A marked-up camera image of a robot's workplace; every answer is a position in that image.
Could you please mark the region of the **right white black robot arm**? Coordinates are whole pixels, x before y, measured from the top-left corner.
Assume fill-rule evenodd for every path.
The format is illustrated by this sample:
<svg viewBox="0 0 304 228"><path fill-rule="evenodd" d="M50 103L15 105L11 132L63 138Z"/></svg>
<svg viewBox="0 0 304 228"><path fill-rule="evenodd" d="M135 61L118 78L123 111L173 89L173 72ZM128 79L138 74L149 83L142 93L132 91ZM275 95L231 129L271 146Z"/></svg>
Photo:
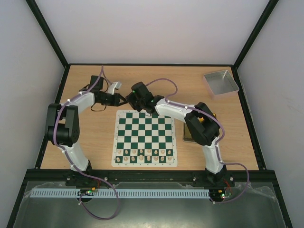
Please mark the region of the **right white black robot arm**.
<svg viewBox="0 0 304 228"><path fill-rule="evenodd" d="M220 126L205 103L188 105L170 101L160 95L137 97L134 93L130 93L126 100L138 112L145 110L150 114L168 116L184 122L194 142L202 146L208 183L218 186L224 180L227 169L220 163L221 156L217 146Z"/></svg>

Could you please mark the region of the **gold tin with dark pieces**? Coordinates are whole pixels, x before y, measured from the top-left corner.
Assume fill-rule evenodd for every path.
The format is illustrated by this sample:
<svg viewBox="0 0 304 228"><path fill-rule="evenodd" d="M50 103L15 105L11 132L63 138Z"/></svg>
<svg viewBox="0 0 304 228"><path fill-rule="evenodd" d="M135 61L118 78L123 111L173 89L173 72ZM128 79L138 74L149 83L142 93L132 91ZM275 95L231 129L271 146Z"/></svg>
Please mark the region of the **gold tin with dark pieces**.
<svg viewBox="0 0 304 228"><path fill-rule="evenodd" d="M184 123L183 139L187 142L210 146L212 141L219 136L219 126L209 117L204 115L186 115Z"/></svg>

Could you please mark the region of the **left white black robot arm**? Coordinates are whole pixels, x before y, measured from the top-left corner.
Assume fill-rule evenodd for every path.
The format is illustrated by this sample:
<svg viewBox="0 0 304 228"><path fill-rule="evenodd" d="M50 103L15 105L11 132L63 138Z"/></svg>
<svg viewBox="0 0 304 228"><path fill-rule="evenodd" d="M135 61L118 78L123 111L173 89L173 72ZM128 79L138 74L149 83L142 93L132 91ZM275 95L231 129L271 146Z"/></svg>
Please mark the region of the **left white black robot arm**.
<svg viewBox="0 0 304 228"><path fill-rule="evenodd" d="M73 171L87 171L91 168L79 143L79 114L96 103L119 107L127 104L127 100L119 93L81 91L64 103L48 106L45 137L62 151Z"/></svg>

